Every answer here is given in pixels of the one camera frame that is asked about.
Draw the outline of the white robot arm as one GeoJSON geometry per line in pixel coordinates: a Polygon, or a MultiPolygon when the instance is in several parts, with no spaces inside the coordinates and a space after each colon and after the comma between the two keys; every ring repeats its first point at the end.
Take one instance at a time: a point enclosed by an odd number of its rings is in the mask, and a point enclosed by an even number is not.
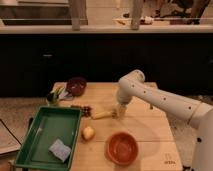
{"type": "Polygon", "coordinates": [[[190,171],[213,171],[213,105],[147,86],[145,75],[140,70],[133,70],[118,81],[117,102],[126,106],[133,97],[197,129],[190,171]]]}

